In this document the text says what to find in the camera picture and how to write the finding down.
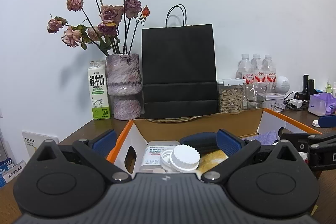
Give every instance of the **white wall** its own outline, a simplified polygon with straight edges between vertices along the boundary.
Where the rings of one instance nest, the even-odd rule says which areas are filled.
[[[260,53],[272,54],[278,75],[289,78],[291,90],[302,89],[305,73],[318,88],[328,77],[336,80],[335,0],[140,1],[151,10],[148,28],[163,26],[167,11],[178,3],[186,5],[190,25],[212,23],[218,78],[235,75],[241,53]],[[84,8],[98,24],[94,0],[85,0]],[[66,9],[66,0],[0,0],[0,11],[0,127],[18,162],[28,159],[22,130],[62,140],[92,119],[86,69],[90,60],[103,54],[93,45],[86,52],[68,48],[61,32],[47,33],[50,13],[72,25],[84,20],[80,11]],[[178,23],[173,17],[169,20],[169,25]],[[134,52],[141,53],[141,30]]]

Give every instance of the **wooden table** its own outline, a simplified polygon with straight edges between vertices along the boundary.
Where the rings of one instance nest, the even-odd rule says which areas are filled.
[[[318,119],[317,116],[307,111],[285,110],[282,114],[297,120],[307,126],[312,126],[312,121]],[[108,120],[92,120],[86,125],[72,133],[61,144],[72,144],[79,138],[93,139],[108,129],[115,129],[120,134],[126,125],[126,121],[119,121],[113,118]],[[315,128],[322,133],[328,133],[336,128]],[[0,189],[0,224],[10,224],[20,215],[19,208],[13,197],[13,185],[15,179]],[[336,170],[323,171],[320,178],[320,196],[316,203],[318,209],[314,213],[314,218],[320,224],[336,223]]]

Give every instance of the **glass cup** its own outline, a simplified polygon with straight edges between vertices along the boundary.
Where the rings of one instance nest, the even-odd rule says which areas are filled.
[[[245,84],[247,109],[262,108],[266,101],[267,85],[264,83]]]

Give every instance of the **black paper bag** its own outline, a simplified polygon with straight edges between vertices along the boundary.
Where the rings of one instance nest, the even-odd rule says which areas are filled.
[[[212,25],[143,29],[142,74],[146,118],[216,113]]]

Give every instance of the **textured ceramic vase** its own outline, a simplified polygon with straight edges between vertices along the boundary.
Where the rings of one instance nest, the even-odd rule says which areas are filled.
[[[113,54],[106,57],[108,94],[114,97],[113,115],[118,120],[140,117],[138,94],[142,90],[139,54]]]

